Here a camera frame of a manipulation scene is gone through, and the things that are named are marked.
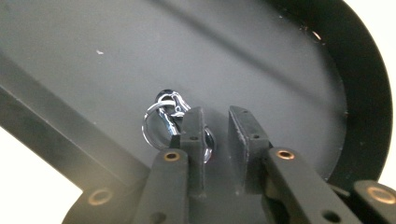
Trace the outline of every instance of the metal ring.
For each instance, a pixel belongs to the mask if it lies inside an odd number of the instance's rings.
[[[165,150],[168,149],[169,147],[162,145],[162,144],[158,144],[157,142],[155,142],[153,140],[153,138],[151,137],[151,135],[148,132],[149,126],[148,126],[148,119],[149,116],[155,112],[157,109],[166,106],[166,105],[172,105],[175,106],[175,102],[174,101],[160,101],[154,105],[152,105],[151,107],[148,108],[145,117],[143,118],[143,124],[142,124],[142,133],[143,136],[145,137],[146,141],[148,142],[149,145],[151,145],[152,147],[155,147],[159,150]]]

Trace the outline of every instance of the metal clip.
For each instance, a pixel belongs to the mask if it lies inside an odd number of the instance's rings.
[[[189,111],[190,106],[183,100],[181,95],[172,90],[164,90],[161,91],[156,99],[156,103],[152,105],[143,120],[142,132],[146,139],[146,141],[153,147],[159,150],[165,150],[169,147],[164,144],[159,144],[155,142],[148,133],[148,125],[147,120],[149,116],[157,111],[158,115],[161,117],[163,123],[166,126],[167,131],[171,136],[180,135],[180,129],[177,125],[177,122],[181,122],[183,120],[184,114]],[[212,151],[216,147],[216,140],[214,138],[213,133],[205,127],[205,142],[206,142],[206,150],[205,150],[205,162],[208,162]]]

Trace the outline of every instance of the silver keychain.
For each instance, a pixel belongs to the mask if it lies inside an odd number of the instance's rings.
[[[183,100],[181,95],[172,90],[161,91],[156,99],[156,103],[148,108],[145,117],[143,118],[142,133],[146,141],[159,150],[168,149],[169,146],[160,144],[151,137],[149,134],[148,119],[156,111],[166,126],[170,136],[180,135],[180,129],[177,126],[176,119],[182,120],[185,113],[189,111],[190,106]],[[213,150],[216,148],[216,140],[213,133],[209,128],[205,127],[205,156],[204,162],[207,163],[212,155]]]

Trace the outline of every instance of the white background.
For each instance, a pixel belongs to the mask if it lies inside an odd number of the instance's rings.
[[[396,90],[396,21],[390,0],[347,0],[370,30],[381,51],[393,91]],[[396,189],[395,136],[380,183]],[[0,128],[0,223],[56,224],[81,190]]]

